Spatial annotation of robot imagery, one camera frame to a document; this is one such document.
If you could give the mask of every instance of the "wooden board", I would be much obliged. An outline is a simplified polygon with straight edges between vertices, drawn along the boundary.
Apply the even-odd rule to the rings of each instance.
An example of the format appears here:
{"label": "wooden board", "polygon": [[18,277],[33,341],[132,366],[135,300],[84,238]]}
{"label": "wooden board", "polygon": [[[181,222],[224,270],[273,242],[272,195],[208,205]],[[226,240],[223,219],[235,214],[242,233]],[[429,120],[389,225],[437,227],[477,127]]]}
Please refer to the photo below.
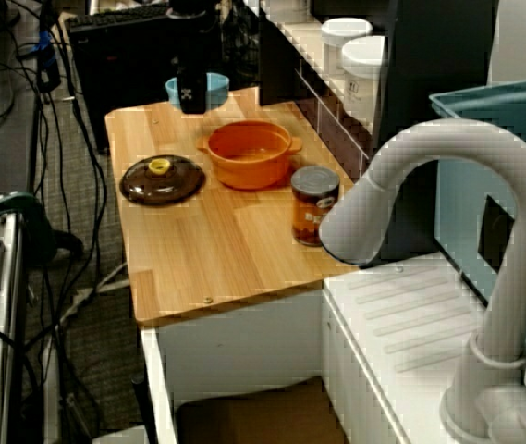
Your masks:
{"label": "wooden board", "polygon": [[[183,115],[169,103],[114,111],[106,117],[133,306],[142,326],[156,327],[320,288],[322,279],[357,268],[291,236],[294,170],[323,165],[352,183],[293,103],[259,107],[258,89],[231,93],[220,108]],[[261,191],[235,191],[215,178],[196,141],[227,123],[257,118],[302,138],[285,179]],[[147,207],[118,192],[122,176],[141,159],[175,154],[202,167],[207,179],[183,203]]]}

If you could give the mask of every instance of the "faucet spout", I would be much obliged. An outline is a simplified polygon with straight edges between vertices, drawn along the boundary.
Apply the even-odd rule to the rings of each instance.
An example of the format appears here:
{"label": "faucet spout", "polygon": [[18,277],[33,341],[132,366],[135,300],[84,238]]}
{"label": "faucet spout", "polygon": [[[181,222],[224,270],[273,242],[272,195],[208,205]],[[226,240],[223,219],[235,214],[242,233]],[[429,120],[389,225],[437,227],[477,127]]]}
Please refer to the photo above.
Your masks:
{"label": "faucet spout", "polygon": [[474,440],[462,442],[481,442],[488,425],[474,408],[476,399],[499,384],[521,384],[525,365],[520,357],[526,337],[526,143],[504,129],[468,119],[440,119],[406,129],[377,153],[370,169],[324,218],[320,239],[336,258],[354,264],[372,260],[404,178],[419,165],[441,158],[489,167],[510,187],[517,206],[484,320],[444,398],[446,421],[460,430],[456,438],[466,432]]}

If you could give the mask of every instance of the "jar lid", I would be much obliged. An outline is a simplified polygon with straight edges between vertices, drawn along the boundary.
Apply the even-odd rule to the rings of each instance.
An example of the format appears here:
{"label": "jar lid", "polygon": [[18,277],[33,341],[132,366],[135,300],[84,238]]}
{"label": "jar lid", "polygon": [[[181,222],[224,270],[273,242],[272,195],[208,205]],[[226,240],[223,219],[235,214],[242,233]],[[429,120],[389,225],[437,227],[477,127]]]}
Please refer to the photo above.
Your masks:
{"label": "jar lid", "polygon": [[385,37],[373,35],[351,40],[343,46],[343,69],[363,79],[377,80],[384,64]]}
{"label": "jar lid", "polygon": [[371,35],[372,24],[362,18],[332,18],[320,28],[323,43],[342,47],[351,39]]}
{"label": "jar lid", "polygon": [[291,176],[291,188],[309,196],[322,196],[338,187],[340,177],[323,166],[306,166]]}
{"label": "jar lid", "polygon": [[130,201],[144,205],[180,202],[205,182],[202,169],[177,155],[157,155],[143,159],[123,176],[119,188]]}

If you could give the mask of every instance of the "white jar lid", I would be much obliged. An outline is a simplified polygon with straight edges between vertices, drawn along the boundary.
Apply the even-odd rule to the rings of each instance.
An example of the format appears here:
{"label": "white jar lid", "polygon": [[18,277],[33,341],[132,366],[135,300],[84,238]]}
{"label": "white jar lid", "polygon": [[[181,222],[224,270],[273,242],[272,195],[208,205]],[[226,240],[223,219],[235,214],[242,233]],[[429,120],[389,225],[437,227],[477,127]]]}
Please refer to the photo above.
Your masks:
{"label": "white jar lid", "polygon": [[343,46],[343,69],[353,76],[378,80],[384,62],[385,37],[371,36],[351,40]]}
{"label": "white jar lid", "polygon": [[371,35],[372,31],[372,24],[362,18],[332,18],[321,28],[323,43],[339,48],[349,40]]}

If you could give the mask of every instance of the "lid knob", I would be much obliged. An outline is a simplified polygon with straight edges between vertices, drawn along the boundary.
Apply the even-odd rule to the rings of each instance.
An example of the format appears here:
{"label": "lid knob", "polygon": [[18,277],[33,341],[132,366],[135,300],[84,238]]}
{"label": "lid knob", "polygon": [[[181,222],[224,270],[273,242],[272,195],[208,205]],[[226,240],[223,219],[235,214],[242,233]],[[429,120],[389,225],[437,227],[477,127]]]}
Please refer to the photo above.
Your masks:
{"label": "lid knob", "polygon": [[154,159],[148,164],[148,168],[155,176],[163,176],[170,169],[170,161],[167,159]]}

